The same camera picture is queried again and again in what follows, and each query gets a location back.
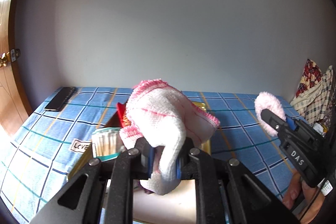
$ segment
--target barcode sticker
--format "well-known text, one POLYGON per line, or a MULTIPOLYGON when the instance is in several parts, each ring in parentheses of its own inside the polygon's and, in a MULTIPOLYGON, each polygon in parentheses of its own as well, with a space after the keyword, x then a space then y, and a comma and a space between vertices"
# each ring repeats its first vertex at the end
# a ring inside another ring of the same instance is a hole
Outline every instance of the barcode sticker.
MULTIPOLYGON (((317 187, 321 187, 323 180, 318 184, 317 187)), ((322 189, 321 189, 321 193, 326 196, 327 194, 329 194, 331 192, 331 190, 333 189, 333 186, 331 185, 329 180, 326 180, 325 184, 323 185, 322 189)))

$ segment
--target black phone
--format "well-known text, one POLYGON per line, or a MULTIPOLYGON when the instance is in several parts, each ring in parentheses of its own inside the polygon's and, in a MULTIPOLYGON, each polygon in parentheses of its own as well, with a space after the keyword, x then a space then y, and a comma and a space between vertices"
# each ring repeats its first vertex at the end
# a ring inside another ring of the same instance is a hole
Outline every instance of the black phone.
POLYGON ((60 111, 64 103, 70 98, 71 94, 75 91, 74 86, 62 88, 54 98, 46 105, 46 111, 60 111))

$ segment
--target white wall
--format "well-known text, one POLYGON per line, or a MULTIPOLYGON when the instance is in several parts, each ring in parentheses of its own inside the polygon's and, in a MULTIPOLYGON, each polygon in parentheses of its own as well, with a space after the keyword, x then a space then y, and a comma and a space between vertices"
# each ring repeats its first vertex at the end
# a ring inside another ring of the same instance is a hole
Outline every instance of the white wall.
POLYGON ((16 45, 33 107, 60 85, 182 90, 291 100, 309 57, 336 64, 331 0, 18 0, 16 45))

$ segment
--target plaid cloth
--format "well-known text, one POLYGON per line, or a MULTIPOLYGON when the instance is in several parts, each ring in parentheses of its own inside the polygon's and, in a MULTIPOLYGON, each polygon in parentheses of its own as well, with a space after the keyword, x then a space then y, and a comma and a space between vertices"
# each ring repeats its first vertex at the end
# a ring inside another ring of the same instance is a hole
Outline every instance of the plaid cloth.
MULTIPOLYGON (((22 224, 28 223, 66 183, 66 176, 81 156, 69 151, 73 139, 88 141, 92 132, 115 113, 116 103, 126 102, 132 90, 78 88, 61 112, 44 111, 56 92, 0 152, 0 197, 22 224)), ((212 156, 222 160, 238 158, 281 199, 293 166, 279 151, 278 138, 271 138, 260 128, 254 112, 256 95, 183 93, 192 101, 205 103, 221 121, 211 139, 212 156)), ((287 115, 302 119, 279 99, 287 115)))
POLYGON ((303 74, 300 80, 299 88, 296 92, 296 97, 301 93, 311 89, 322 80, 322 72, 318 65, 313 60, 307 59, 306 65, 303 69, 303 74))
POLYGON ((291 101, 291 105, 306 119, 308 124, 312 126, 315 122, 322 120, 332 109, 332 106, 335 105, 336 80, 333 67, 329 66, 322 76, 321 81, 317 84, 312 85, 312 87, 310 87, 310 85, 306 85, 305 87, 305 91, 300 92, 299 95, 291 101))

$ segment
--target finger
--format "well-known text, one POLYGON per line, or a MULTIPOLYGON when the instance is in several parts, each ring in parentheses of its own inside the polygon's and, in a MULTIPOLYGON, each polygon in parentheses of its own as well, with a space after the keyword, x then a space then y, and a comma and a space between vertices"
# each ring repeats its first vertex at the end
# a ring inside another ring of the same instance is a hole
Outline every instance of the finger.
POLYGON ((317 190, 317 188, 309 187, 305 181, 302 182, 302 191, 307 202, 310 202, 314 198, 317 190))
POLYGON ((291 209, 293 207, 294 201, 299 196, 299 193, 301 191, 300 177, 301 176, 298 172, 294 173, 289 183, 288 190, 282 199, 282 203, 288 209, 291 209))
POLYGON ((314 203, 311 205, 307 213, 303 216, 301 224, 308 224, 316 217, 322 207, 324 198, 324 195, 322 193, 319 193, 314 203))
MULTIPOLYGON (((310 204, 311 200, 315 197, 318 190, 319 190, 318 188, 309 187, 305 181, 302 182, 303 195, 305 196, 305 199, 306 199, 308 205, 310 204)), ((316 197, 314 203, 311 205, 311 207, 309 208, 307 213, 303 216, 303 218, 301 220, 302 224, 310 223, 315 218, 315 216, 320 211, 320 208, 322 207, 323 201, 324 201, 324 196, 323 196, 322 193, 319 193, 319 195, 316 197)))

